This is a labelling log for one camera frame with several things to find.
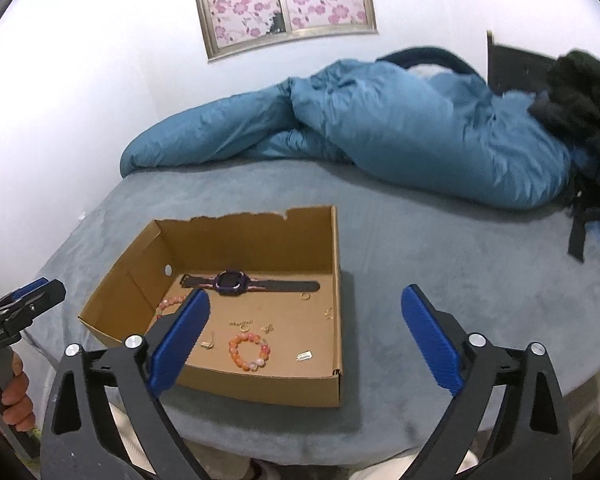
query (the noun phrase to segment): white wall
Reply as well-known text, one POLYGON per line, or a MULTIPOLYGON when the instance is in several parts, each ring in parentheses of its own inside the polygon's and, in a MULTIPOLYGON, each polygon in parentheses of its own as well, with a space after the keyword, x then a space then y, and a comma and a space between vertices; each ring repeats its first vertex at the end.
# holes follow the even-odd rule
POLYGON ((126 144, 168 115, 339 57, 436 44, 486 73, 486 31, 600 57, 597 0, 374 0, 379 35, 206 62, 195 0, 15 0, 0 22, 0 294, 26 282, 119 182, 126 144))

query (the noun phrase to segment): hand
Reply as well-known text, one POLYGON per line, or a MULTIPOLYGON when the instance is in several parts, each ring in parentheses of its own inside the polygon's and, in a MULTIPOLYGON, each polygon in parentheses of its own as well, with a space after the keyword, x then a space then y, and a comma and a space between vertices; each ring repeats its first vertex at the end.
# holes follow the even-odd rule
POLYGON ((15 426, 16 431, 29 431, 36 425, 36 416, 33 414, 33 402, 27 395, 29 378, 22 371, 22 359, 16 352, 13 353, 11 367, 14 378, 2 393, 2 403, 8 406, 2 418, 5 423, 15 426))

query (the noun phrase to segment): black headboard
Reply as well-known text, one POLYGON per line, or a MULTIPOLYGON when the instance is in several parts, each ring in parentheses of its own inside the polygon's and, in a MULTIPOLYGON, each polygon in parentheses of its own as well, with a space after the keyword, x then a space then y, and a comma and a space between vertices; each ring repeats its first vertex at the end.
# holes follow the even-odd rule
POLYGON ((490 31, 487 32, 487 56, 487 82, 497 95, 509 90, 537 93, 547 89, 546 73, 555 62, 553 57, 496 44, 490 31))

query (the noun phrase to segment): window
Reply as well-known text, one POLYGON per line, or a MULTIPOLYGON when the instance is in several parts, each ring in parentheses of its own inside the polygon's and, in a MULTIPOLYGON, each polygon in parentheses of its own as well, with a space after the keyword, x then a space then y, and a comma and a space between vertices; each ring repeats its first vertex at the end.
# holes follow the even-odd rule
POLYGON ((197 0, 209 59, 332 34, 376 31, 372 0, 197 0))

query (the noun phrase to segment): watch screen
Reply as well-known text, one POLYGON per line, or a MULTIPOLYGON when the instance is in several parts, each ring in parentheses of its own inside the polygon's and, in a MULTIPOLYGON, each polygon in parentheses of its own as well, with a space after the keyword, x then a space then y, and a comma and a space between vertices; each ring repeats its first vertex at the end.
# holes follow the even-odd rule
POLYGON ((226 287, 226 288, 235 288, 240 285, 240 272, 230 271, 223 272, 218 276, 218 286, 226 287))

